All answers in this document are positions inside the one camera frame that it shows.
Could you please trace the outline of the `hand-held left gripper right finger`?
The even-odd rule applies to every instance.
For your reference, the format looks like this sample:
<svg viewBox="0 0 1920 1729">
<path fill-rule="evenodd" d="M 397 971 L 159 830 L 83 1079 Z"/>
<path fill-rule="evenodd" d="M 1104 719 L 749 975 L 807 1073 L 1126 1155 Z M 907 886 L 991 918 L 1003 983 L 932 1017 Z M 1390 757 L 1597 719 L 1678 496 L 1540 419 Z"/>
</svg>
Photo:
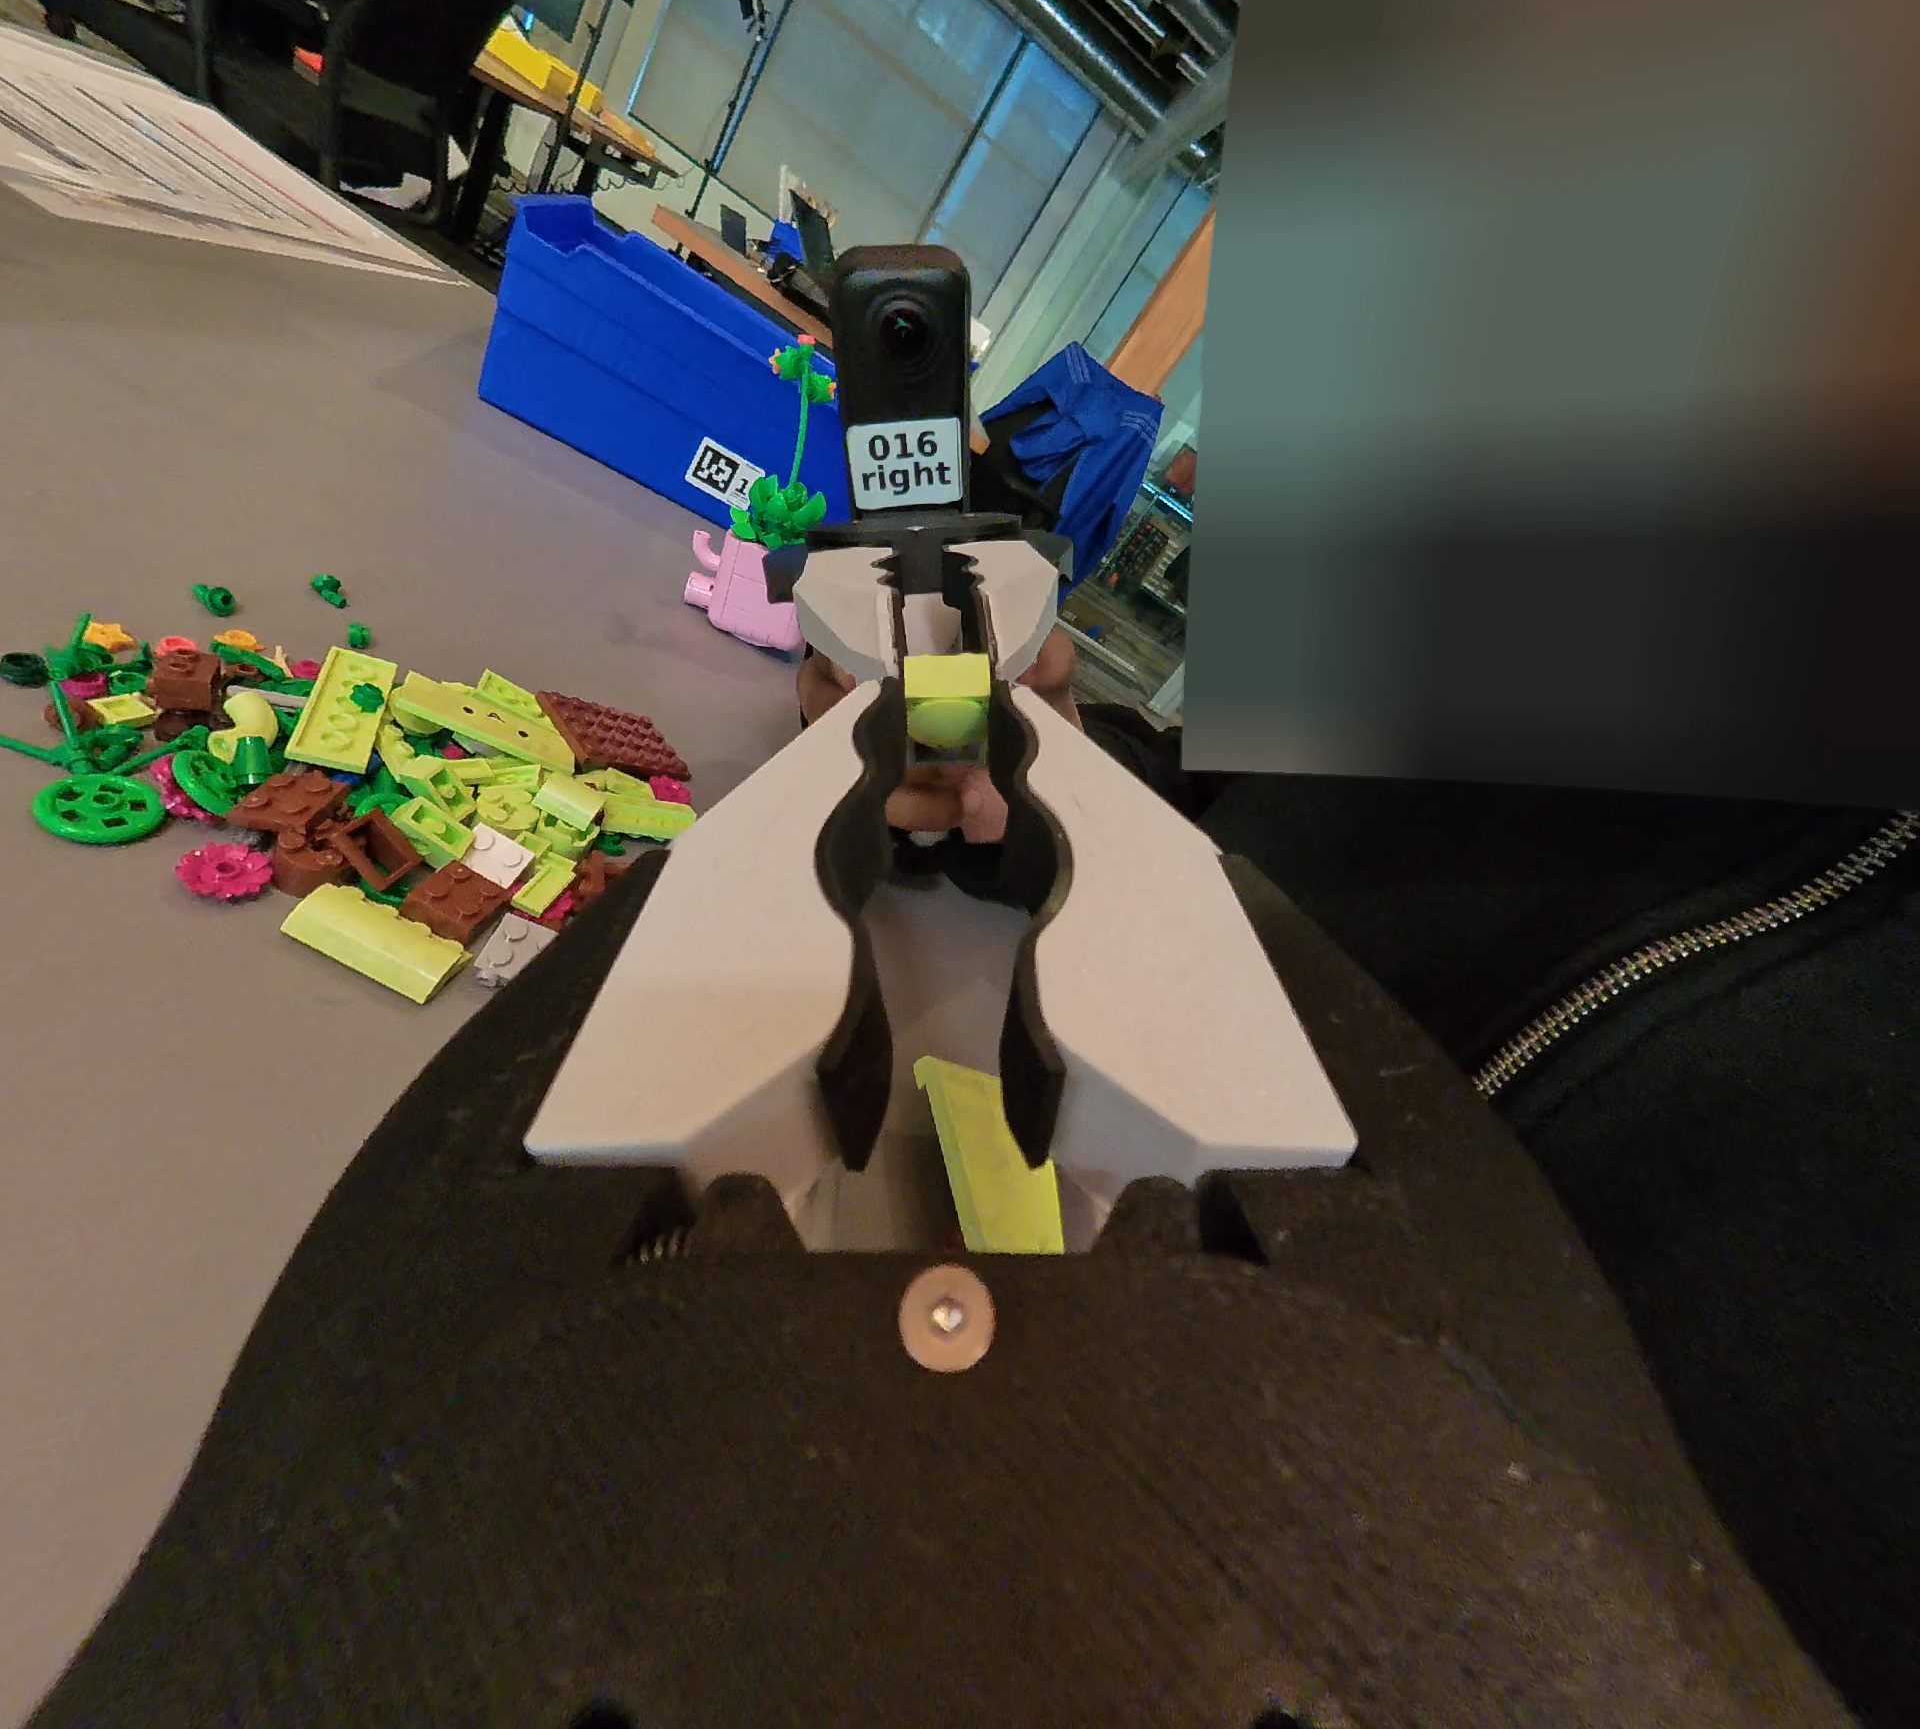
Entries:
<svg viewBox="0 0 1920 1729">
<path fill-rule="evenodd" d="M 1028 912 L 1007 1120 L 1111 1204 L 1141 1178 L 1341 1166 L 1353 1120 L 1214 844 L 1028 689 L 996 689 L 1000 875 Z"/>
</svg>

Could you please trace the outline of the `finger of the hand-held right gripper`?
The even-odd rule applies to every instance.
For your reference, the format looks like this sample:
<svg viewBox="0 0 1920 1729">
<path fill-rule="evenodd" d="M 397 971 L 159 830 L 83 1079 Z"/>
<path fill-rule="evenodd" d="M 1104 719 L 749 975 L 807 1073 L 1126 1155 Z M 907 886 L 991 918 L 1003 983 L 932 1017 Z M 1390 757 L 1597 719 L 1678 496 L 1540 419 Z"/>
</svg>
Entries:
<svg viewBox="0 0 1920 1729">
<path fill-rule="evenodd" d="M 807 549 L 790 590 L 812 650 L 857 684 L 900 676 L 907 627 L 893 549 Z"/>
<path fill-rule="evenodd" d="M 995 676 L 1021 680 L 1059 617 L 1059 563 L 1027 539 L 973 541 L 973 572 L 993 630 Z"/>
</svg>

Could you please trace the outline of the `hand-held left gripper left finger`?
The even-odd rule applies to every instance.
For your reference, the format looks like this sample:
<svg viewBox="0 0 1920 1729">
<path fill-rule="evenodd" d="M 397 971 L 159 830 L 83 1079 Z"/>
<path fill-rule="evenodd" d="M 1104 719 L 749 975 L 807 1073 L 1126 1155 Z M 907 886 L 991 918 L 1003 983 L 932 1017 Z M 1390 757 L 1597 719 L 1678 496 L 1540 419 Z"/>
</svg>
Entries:
<svg viewBox="0 0 1920 1729">
<path fill-rule="evenodd" d="M 866 684 L 668 853 L 526 1134 L 546 1164 L 766 1178 L 811 1245 L 905 1240 L 884 820 L 897 683 Z"/>
</svg>

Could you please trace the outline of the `small lime brown brick block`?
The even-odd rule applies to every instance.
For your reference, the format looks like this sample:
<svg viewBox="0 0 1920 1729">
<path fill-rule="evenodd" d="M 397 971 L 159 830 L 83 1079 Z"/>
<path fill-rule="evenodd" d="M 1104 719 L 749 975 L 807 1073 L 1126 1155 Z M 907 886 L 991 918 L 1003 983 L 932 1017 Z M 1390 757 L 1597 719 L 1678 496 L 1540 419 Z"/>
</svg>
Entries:
<svg viewBox="0 0 1920 1729">
<path fill-rule="evenodd" d="M 902 660 L 907 736 L 923 755 L 962 757 L 989 736 L 995 664 L 982 652 L 908 654 Z"/>
</svg>

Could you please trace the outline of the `large lime brick assembly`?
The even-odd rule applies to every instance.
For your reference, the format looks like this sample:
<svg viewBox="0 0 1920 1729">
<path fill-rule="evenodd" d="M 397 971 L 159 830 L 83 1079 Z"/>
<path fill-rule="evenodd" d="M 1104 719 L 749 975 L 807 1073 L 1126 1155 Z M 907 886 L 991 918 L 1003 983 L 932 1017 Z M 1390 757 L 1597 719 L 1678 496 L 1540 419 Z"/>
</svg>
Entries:
<svg viewBox="0 0 1920 1729">
<path fill-rule="evenodd" d="M 1052 1162 L 1033 1166 L 1012 1137 L 995 1075 L 937 1056 L 916 1061 L 959 1229 L 974 1254 L 1063 1254 L 1060 1188 Z"/>
</svg>

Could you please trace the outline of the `person's right forearm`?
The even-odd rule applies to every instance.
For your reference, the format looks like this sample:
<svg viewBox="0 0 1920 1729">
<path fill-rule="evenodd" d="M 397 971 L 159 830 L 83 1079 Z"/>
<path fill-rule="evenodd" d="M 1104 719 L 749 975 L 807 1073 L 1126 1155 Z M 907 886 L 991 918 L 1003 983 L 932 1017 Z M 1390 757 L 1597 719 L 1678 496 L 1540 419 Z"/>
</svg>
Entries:
<svg viewBox="0 0 1920 1729">
<path fill-rule="evenodd" d="M 919 889 L 949 883 L 973 901 L 1015 907 L 1027 914 L 1035 911 L 1005 844 L 977 844 L 961 832 L 920 841 L 919 835 L 898 829 L 890 830 L 890 838 L 893 873 L 900 883 Z"/>
</svg>

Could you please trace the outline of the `person's right hand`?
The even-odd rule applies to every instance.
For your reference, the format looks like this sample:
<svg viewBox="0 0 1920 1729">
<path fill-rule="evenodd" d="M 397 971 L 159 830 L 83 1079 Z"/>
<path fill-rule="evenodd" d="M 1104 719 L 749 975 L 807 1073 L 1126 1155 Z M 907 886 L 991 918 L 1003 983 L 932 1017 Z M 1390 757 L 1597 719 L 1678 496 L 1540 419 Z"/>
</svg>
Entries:
<svg viewBox="0 0 1920 1729">
<path fill-rule="evenodd" d="M 1038 695 L 1072 729 L 1084 730 L 1072 693 L 1077 652 L 1063 624 L 1057 624 L 1021 684 Z M 855 679 L 831 659 L 808 648 L 799 668 L 801 725 L 826 714 L 855 686 Z M 888 796 L 888 824 L 916 836 L 961 832 L 974 844 L 996 844 L 1005 836 L 1008 806 L 984 767 L 920 765 L 913 767 Z"/>
</svg>

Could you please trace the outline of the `pink brick flower pot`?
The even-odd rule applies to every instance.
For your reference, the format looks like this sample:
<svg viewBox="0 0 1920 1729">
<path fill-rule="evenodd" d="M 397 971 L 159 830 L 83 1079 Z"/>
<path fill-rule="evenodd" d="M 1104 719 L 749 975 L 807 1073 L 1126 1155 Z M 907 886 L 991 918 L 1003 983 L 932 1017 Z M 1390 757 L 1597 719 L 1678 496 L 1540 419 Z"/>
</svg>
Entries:
<svg viewBox="0 0 1920 1729">
<path fill-rule="evenodd" d="M 792 654 L 804 648 L 799 608 L 774 599 L 766 577 L 772 551 L 801 545 L 828 509 L 825 492 L 804 479 L 804 450 L 811 407 L 836 396 L 836 381 L 816 366 L 818 338 L 802 331 L 770 356 L 770 367 L 799 394 L 797 441 L 787 471 L 759 473 L 731 504 L 731 524 L 720 545 L 708 532 L 692 537 L 697 560 L 686 577 L 685 599 L 706 612 L 722 632 L 764 650 Z"/>
</svg>

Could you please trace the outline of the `blue plastic object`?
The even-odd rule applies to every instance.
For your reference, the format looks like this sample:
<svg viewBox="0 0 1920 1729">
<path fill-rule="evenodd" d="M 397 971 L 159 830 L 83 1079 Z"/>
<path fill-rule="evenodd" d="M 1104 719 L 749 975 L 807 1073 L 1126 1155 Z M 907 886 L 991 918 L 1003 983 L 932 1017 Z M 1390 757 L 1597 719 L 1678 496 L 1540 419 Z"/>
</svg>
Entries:
<svg viewBox="0 0 1920 1729">
<path fill-rule="evenodd" d="M 989 441 L 1005 444 L 1021 479 L 1055 502 L 1075 579 L 1086 579 L 1122 532 L 1163 417 L 1158 396 L 1120 380 L 1081 342 L 982 411 Z"/>
</svg>

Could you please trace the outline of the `wooden ceiling beam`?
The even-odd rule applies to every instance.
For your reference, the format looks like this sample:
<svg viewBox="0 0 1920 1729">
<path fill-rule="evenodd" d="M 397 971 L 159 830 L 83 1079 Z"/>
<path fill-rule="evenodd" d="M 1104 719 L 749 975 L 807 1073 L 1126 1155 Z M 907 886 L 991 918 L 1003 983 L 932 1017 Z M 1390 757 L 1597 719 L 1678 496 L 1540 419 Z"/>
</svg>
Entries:
<svg viewBox="0 0 1920 1729">
<path fill-rule="evenodd" d="M 1109 356 L 1109 369 L 1141 394 L 1163 396 L 1204 328 L 1214 220 L 1216 207 L 1210 206 Z"/>
</svg>

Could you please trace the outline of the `blue plastic bin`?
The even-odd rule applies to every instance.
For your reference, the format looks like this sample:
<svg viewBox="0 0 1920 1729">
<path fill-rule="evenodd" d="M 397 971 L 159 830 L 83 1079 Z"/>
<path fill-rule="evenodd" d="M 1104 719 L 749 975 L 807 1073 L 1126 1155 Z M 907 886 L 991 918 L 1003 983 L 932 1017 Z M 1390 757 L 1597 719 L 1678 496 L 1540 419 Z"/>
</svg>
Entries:
<svg viewBox="0 0 1920 1729">
<path fill-rule="evenodd" d="M 686 483 L 702 438 L 788 471 L 801 398 L 770 367 L 792 334 L 578 194 L 526 196 L 509 236 L 480 396 L 718 524 Z"/>
</svg>

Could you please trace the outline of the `pile of loose toy bricks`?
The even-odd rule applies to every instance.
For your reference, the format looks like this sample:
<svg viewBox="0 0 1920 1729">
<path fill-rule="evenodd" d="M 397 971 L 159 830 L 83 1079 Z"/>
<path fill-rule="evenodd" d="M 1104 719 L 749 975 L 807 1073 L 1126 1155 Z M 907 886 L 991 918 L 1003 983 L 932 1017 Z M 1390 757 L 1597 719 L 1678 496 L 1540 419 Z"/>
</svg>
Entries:
<svg viewBox="0 0 1920 1729">
<path fill-rule="evenodd" d="M 42 776 L 32 824 L 87 851 L 178 830 L 173 878 L 204 904 L 291 902 L 344 885 L 460 943 L 511 911 L 561 933 L 699 819 L 685 758 L 636 713 L 495 671 L 477 684 L 375 654 L 344 627 L 323 659 L 234 627 L 198 582 L 207 635 L 145 640 L 83 615 L 4 652 L 44 735 L 4 735 Z"/>
</svg>

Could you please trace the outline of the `person's black jacket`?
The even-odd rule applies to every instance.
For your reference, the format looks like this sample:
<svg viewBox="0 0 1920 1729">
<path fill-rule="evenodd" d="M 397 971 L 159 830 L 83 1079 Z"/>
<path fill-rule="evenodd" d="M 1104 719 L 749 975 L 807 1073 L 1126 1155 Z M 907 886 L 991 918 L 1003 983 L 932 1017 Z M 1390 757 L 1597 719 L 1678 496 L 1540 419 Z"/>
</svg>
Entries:
<svg viewBox="0 0 1920 1729">
<path fill-rule="evenodd" d="M 1081 716 L 1491 1097 L 1792 1632 L 1916 1724 L 1916 811 L 1200 772 Z"/>
</svg>

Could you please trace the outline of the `black office chair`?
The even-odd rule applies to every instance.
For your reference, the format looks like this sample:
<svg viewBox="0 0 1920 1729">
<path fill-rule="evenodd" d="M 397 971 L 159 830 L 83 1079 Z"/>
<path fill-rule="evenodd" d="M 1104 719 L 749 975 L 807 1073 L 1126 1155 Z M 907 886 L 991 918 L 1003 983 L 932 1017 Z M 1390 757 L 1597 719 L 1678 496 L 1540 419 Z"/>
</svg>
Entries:
<svg viewBox="0 0 1920 1729">
<path fill-rule="evenodd" d="M 319 78 L 321 175 L 342 180 L 358 156 L 350 115 L 427 141 L 430 191 L 412 212 L 436 221 L 450 204 L 448 143 L 474 84 L 473 65 L 517 0 L 350 0 L 328 30 Z"/>
</svg>

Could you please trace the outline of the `laminated paper sheet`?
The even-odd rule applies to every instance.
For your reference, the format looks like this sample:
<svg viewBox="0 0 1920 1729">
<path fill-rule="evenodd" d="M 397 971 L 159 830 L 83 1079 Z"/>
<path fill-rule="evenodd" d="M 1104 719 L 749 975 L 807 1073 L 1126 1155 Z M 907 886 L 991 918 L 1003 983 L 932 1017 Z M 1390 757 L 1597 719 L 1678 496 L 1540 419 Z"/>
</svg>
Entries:
<svg viewBox="0 0 1920 1729">
<path fill-rule="evenodd" d="M 3 30 L 3 180 L 68 220 L 382 275 L 455 277 L 210 106 L 12 25 Z"/>
</svg>

